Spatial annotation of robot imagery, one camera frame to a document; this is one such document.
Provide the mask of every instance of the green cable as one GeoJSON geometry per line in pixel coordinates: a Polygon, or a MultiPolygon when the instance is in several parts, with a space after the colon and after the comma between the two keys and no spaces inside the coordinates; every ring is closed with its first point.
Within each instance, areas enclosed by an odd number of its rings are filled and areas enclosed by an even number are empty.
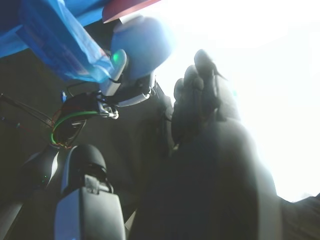
{"type": "Polygon", "coordinates": [[[80,112],[74,112],[74,113],[71,113],[67,116],[64,116],[63,118],[61,118],[59,121],[56,122],[56,124],[54,125],[53,127],[53,130],[52,130],[52,133],[51,133],[51,142],[55,145],[57,145],[57,142],[54,140],[54,132],[56,130],[56,128],[62,124],[65,120],[68,120],[70,118],[73,118],[73,117],[77,117],[77,116],[83,116],[83,115],[97,115],[99,114],[99,112],[97,111],[80,111],[80,112]]]}

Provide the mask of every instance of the blue round object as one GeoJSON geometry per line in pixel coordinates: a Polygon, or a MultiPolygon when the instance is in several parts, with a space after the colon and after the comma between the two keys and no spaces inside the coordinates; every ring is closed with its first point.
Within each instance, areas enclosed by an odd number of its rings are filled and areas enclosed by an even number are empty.
{"type": "Polygon", "coordinates": [[[138,16],[114,29],[111,52],[123,49],[129,58],[128,78],[136,80],[153,72],[172,53],[173,34],[152,17],[138,16]]]}

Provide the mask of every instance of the pink object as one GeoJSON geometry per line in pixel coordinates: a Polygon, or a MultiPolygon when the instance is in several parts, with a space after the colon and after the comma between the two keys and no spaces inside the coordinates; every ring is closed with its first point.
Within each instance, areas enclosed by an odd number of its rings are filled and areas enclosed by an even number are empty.
{"type": "Polygon", "coordinates": [[[134,13],[160,0],[111,0],[102,11],[103,23],[108,23],[125,15],[134,13]]]}

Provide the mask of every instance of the dark background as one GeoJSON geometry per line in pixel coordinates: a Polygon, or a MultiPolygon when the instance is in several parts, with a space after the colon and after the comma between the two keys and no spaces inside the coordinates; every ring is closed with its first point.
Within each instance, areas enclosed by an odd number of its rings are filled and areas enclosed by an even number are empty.
{"type": "MultiPolygon", "coordinates": [[[[86,30],[102,48],[109,49],[116,23],[98,21],[86,30]]],[[[49,116],[61,108],[60,91],[66,91],[67,85],[77,82],[59,79],[29,49],[1,58],[0,76],[0,93],[49,116]]],[[[73,91],[80,93],[94,87],[93,83],[88,83],[73,91]]],[[[148,173],[168,154],[161,129],[165,108],[163,99],[154,96],[141,104],[119,109],[118,120],[92,118],[75,143],[92,144],[101,151],[125,220],[137,206],[148,173]]],[[[51,129],[6,103],[0,104],[0,116],[20,122],[24,127],[15,129],[0,121],[1,203],[13,193],[21,164],[32,154],[42,151],[49,142],[51,129]]],[[[53,239],[54,213],[60,197],[65,155],[65,151],[59,154],[57,173],[48,188],[34,192],[23,206],[10,239],[53,239]]]]}

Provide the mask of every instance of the green light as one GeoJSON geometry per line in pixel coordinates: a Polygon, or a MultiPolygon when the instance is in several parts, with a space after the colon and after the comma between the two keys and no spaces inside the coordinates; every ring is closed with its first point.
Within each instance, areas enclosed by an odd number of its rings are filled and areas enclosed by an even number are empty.
{"type": "Polygon", "coordinates": [[[117,63],[117,61],[118,61],[118,59],[119,59],[119,54],[114,54],[113,56],[112,56],[112,59],[113,59],[113,61],[115,62],[115,63],[117,63]]]}

